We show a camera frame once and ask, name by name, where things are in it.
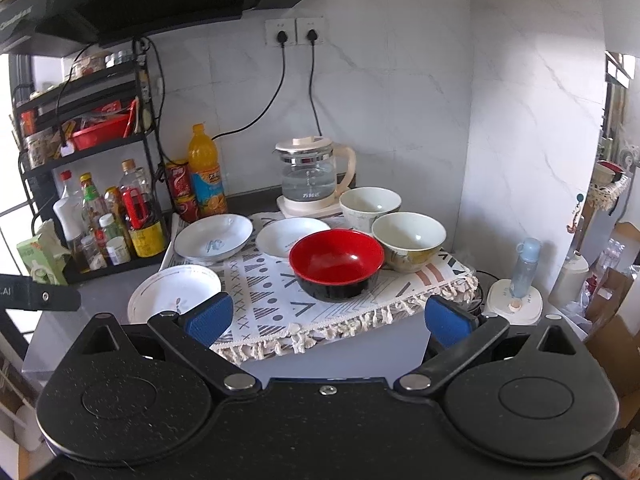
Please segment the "fringe trim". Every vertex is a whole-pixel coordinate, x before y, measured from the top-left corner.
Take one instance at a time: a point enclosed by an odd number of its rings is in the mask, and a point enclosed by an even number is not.
[[[395,320],[413,316],[424,310],[427,300],[432,294],[439,294],[446,300],[470,301],[478,279],[465,276],[443,286],[436,286],[420,294],[398,298],[397,301],[377,306],[373,310],[356,314],[352,317],[337,318],[331,323],[316,323],[303,329],[302,325],[291,323],[286,329],[270,336],[270,338],[253,339],[242,344],[232,342],[214,344],[210,348],[220,357],[235,365],[241,365],[249,359],[261,361],[274,355],[289,353],[303,354],[309,348],[323,340],[345,339],[363,332],[390,325]]]

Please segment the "patterned tablecloth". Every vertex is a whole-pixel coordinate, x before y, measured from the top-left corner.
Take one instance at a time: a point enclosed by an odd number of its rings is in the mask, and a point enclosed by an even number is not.
[[[631,179],[626,175],[611,184],[602,185],[591,182],[587,193],[587,204],[594,209],[609,211],[616,205],[616,200],[630,183]]]
[[[302,291],[287,260],[261,254],[255,246],[258,232],[282,218],[281,213],[250,216],[254,232],[244,248],[209,267],[234,300],[234,320],[211,349],[235,364],[304,353],[317,344],[375,330],[421,312],[431,294],[468,301],[478,286],[467,267],[440,251],[419,272],[401,274],[383,269],[368,294],[343,303],[315,300]],[[173,245],[185,224],[177,215],[174,220],[172,241],[161,269],[184,263]],[[322,220],[332,228],[346,227],[341,215]]]

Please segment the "blue water bottle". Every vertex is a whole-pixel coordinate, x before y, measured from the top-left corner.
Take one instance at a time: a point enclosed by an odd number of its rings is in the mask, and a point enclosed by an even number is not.
[[[524,298],[529,293],[529,287],[536,275],[538,259],[540,258],[540,240],[525,238],[518,244],[518,261],[511,275],[509,291],[514,298]]]

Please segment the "orange juice bottle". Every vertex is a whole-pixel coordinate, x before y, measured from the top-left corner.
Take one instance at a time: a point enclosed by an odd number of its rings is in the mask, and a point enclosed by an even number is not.
[[[204,124],[193,125],[193,137],[189,143],[189,170],[202,216],[226,213],[218,149],[215,142],[204,133]]]

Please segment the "black plug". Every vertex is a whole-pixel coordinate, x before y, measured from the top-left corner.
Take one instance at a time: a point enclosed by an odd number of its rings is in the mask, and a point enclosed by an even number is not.
[[[284,44],[287,43],[288,39],[289,35],[284,30],[281,30],[276,36],[276,40],[278,40],[280,46],[284,46]]]
[[[306,34],[306,38],[313,44],[318,40],[318,33],[315,31],[315,29],[312,28]]]

